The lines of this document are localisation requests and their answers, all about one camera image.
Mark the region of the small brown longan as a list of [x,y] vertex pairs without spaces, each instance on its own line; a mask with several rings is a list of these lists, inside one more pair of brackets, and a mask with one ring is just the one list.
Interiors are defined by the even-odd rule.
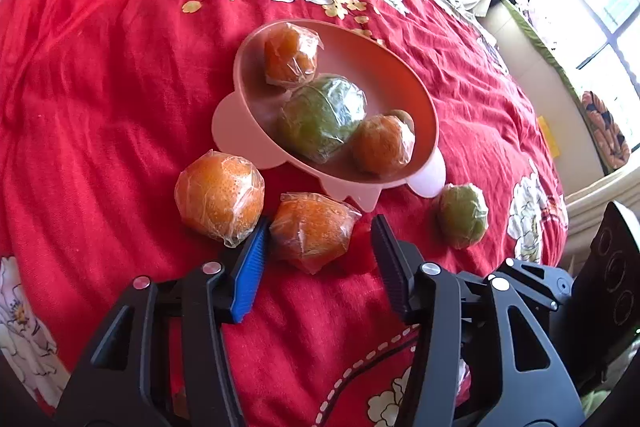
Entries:
[[414,133],[416,132],[416,127],[414,127],[414,121],[412,116],[403,109],[392,109],[388,112],[388,115],[394,116],[399,119],[403,124],[405,124],[409,130]]

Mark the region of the pink plastic bowl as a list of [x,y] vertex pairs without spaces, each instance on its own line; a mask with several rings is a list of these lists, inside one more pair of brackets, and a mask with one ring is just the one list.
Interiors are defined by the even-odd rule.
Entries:
[[212,119],[218,150],[243,156],[260,170],[288,162],[317,178],[329,197],[351,199],[364,212],[375,208],[386,188],[405,185],[420,197],[436,197],[446,183],[446,166],[438,149],[435,106],[419,76],[395,53],[356,32],[320,20],[292,23],[320,36],[323,46],[318,49],[318,72],[344,76],[355,83],[366,95],[369,114],[391,109],[409,113],[416,135],[409,165],[393,176],[378,178],[359,171],[348,150],[340,150],[318,165],[280,147],[277,118],[290,94],[265,80],[264,42],[274,23],[251,32],[235,53],[233,91],[217,105]]

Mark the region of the orange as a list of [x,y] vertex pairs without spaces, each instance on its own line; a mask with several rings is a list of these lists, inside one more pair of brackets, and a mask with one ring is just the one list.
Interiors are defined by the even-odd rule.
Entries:
[[286,90],[297,89],[314,80],[318,51],[323,48],[313,30],[280,23],[267,32],[264,45],[266,81]]
[[174,196],[188,227],[234,248],[257,225],[265,181],[246,158],[209,150],[179,174]]
[[269,228],[273,256],[316,274],[346,254],[360,217],[351,205],[318,193],[284,193]]
[[364,120],[350,140],[350,151],[359,170],[375,176],[391,176],[410,164],[416,136],[395,115],[375,115]]

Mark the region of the patterned cushion on sill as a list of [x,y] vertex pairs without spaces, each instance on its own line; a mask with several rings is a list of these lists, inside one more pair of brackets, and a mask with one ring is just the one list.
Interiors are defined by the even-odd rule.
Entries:
[[611,112],[592,91],[582,94],[582,107],[591,124],[592,134],[605,165],[611,170],[624,167],[631,150]]

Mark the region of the small wrapped green fruit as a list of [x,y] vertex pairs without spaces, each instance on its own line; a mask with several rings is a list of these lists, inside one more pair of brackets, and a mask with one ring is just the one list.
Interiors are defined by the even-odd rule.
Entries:
[[484,193],[473,183],[446,184],[439,195],[439,226],[454,249],[480,243],[489,228],[488,213]]

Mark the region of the large wrapped green fruit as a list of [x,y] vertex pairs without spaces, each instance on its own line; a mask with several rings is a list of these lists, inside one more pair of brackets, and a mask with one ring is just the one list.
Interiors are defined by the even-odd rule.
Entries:
[[280,144],[325,164],[347,144],[367,116],[367,97],[346,77],[321,75],[296,89],[280,109]]

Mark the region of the yellow paper sticker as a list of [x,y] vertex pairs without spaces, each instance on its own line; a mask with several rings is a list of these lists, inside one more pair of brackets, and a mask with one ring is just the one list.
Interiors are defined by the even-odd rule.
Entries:
[[541,134],[544,137],[544,142],[546,142],[547,144],[551,157],[553,159],[558,158],[561,155],[560,148],[558,147],[558,143],[556,143],[554,139],[554,135],[551,132],[548,122],[544,119],[544,116],[538,116],[537,122]]

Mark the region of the wrapped orange in bowl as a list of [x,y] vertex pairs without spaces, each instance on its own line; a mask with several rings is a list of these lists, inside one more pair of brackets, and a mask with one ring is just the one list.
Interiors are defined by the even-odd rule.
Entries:
[[410,164],[416,136],[395,115],[375,115],[364,120],[350,140],[350,151],[359,170],[375,176],[391,176]]

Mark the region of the red floral bedspread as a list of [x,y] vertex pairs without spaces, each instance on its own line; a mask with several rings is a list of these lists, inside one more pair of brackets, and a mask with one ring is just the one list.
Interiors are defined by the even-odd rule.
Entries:
[[533,105],[437,0],[1,0],[1,352],[46,411],[129,282],[218,253],[181,221],[174,187],[214,147],[239,45],[282,18],[402,58],[434,100],[448,181],[483,191],[488,231],[456,251],[434,200],[385,190],[376,209],[398,237],[452,272],[560,261],[566,206]]

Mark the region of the window with dark frame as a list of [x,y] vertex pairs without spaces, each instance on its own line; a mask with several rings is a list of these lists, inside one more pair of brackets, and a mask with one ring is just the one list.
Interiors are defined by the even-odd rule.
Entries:
[[533,21],[577,93],[608,106],[639,107],[639,74],[623,50],[639,17],[639,0],[532,0]]

